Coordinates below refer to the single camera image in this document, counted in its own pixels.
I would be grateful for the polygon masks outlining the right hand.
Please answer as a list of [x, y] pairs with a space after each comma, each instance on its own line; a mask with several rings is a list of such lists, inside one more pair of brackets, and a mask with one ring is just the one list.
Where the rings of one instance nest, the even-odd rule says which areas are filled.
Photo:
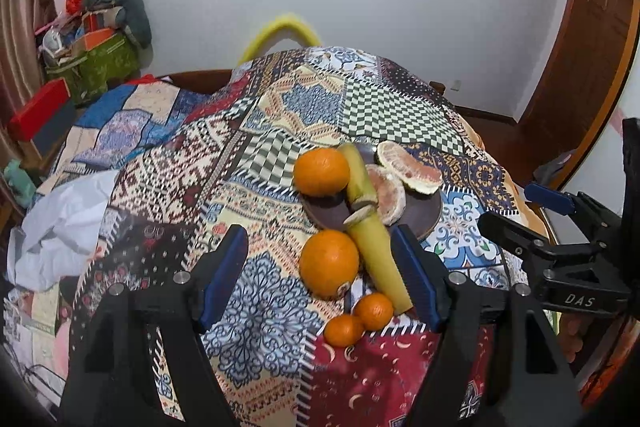
[[584, 345], [582, 335], [587, 332], [593, 320], [594, 317], [587, 314], [563, 313], [561, 315], [559, 332], [558, 335], [556, 335], [556, 339], [568, 363], [572, 363], [577, 353], [582, 350], [582, 346]]

